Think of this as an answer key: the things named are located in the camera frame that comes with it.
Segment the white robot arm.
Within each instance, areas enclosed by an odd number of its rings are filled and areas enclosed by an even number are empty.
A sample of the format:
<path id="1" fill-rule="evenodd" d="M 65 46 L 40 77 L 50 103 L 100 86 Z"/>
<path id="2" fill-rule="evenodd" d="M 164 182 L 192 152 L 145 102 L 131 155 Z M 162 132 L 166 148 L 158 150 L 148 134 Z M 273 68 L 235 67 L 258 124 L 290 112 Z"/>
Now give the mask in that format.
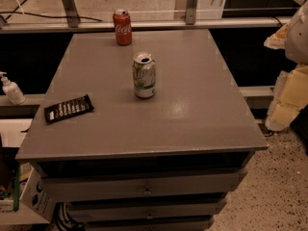
<path id="1" fill-rule="evenodd" d="M 284 49 L 286 58 L 296 63 L 290 73 L 280 72 L 265 121 L 269 130 L 282 131 L 308 105 L 308 1 L 264 45 Z"/>

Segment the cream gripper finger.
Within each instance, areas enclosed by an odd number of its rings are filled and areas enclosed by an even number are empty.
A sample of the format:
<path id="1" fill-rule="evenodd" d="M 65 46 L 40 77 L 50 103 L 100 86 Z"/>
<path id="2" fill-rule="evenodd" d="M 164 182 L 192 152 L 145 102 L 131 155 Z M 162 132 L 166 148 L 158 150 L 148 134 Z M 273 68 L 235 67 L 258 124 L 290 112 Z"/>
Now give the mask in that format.
<path id="1" fill-rule="evenodd" d="M 289 24 L 284 24 L 265 40 L 264 45 L 270 49 L 284 49 L 288 26 Z"/>
<path id="2" fill-rule="evenodd" d="M 308 105 L 308 65 L 298 64 L 291 72 L 281 71 L 269 105 L 266 127 L 282 131 Z"/>

